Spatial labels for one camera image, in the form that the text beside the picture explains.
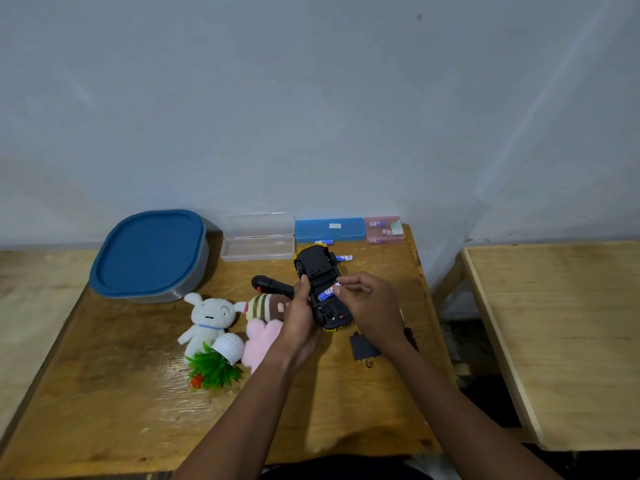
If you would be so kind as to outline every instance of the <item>striped plush toy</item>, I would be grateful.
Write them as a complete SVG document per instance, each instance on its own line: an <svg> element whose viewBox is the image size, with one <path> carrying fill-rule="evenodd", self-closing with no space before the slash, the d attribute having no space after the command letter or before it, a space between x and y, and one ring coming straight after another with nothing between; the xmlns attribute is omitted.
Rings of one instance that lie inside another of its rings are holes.
<svg viewBox="0 0 640 480"><path fill-rule="evenodd" d="M291 300L281 294L259 294L254 296L244 304L244 314L247 321L254 319L264 320L270 322L271 320L284 321L284 312L287 311L287 307L291 303Z"/></svg>

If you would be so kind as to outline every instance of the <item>plush dog ear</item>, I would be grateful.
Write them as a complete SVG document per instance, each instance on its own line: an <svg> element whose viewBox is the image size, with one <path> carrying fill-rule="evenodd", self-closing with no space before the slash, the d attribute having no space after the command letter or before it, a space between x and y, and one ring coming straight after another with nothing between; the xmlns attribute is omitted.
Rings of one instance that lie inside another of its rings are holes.
<svg viewBox="0 0 640 480"><path fill-rule="evenodd" d="M184 300L193 306L198 306L202 303L202 297L198 293L187 293L184 296Z"/></svg>
<svg viewBox="0 0 640 480"><path fill-rule="evenodd" d="M238 301L234 304L234 310L236 312L244 313L244 309L246 308L246 301Z"/></svg>

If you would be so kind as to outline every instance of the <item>person's left hand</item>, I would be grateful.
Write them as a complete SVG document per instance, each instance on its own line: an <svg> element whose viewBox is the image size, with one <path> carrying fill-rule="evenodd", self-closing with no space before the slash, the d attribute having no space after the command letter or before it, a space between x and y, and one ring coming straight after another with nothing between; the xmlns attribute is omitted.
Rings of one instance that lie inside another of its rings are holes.
<svg viewBox="0 0 640 480"><path fill-rule="evenodd" d="M284 325L272 349L288 355L292 367L297 371L315 352L322 329L316 325L313 310L309 304L311 283L306 274L294 287L294 297L284 315Z"/></svg>

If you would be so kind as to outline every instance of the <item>blue collar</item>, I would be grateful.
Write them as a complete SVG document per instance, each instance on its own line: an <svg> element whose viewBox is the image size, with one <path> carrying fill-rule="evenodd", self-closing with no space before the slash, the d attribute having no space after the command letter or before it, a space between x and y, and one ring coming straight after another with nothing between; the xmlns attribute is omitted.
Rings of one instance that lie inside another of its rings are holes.
<svg viewBox="0 0 640 480"><path fill-rule="evenodd" d="M219 327L219 326L203 325L202 323L197 323L197 325L201 326L203 328L210 328L212 330L224 330L224 328Z"/></svg>

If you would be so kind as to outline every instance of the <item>blue and white battery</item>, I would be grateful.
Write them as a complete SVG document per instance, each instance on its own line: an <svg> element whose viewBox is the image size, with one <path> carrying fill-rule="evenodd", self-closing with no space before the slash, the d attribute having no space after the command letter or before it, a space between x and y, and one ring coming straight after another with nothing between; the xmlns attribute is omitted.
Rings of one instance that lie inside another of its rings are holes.
<svg viewBox="0 0 640 480"><path fill-rule="evenodd" d="M342 286L342 285L340 283L336 283L333 286ZM327 288L322 293L320 293L318 295L318 299L320 301L324 301L325 299L329 298L330 296L333 296L333 286Z"/></svg>

